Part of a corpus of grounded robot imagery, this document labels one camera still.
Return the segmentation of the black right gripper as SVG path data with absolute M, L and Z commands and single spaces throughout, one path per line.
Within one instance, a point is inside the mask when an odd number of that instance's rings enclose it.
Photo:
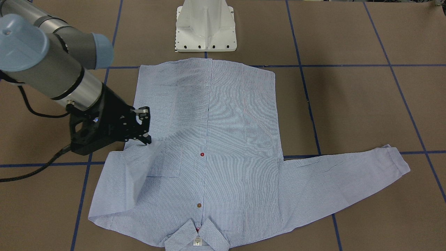
M 69 105 L 70 149 L 79 155 L 89 155 L 114 142 L 138 140 L 152 143 L 151 136 L 141 133 L 141 123 L 150 123 L 150 107 L 135 109 L 103 85 L 99 99 L 85 111 Z

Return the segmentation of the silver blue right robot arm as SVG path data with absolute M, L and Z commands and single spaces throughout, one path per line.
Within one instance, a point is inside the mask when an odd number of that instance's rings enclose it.
M 91 73 L 108 68 L 113 57 L 106 36 L 83 33 L 27 0 L 1 1 L 1 75 L 66 109 L 71 142 L 62 154 L 88 155 L 130 139 L 152 142 L 149 107 L 128 105 Z

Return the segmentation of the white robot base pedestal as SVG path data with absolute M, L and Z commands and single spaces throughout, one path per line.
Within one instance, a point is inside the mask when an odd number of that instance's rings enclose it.
M 186 0 L 176 9 L 176 52 L 233 52 L 234 9 L 225 0 Z

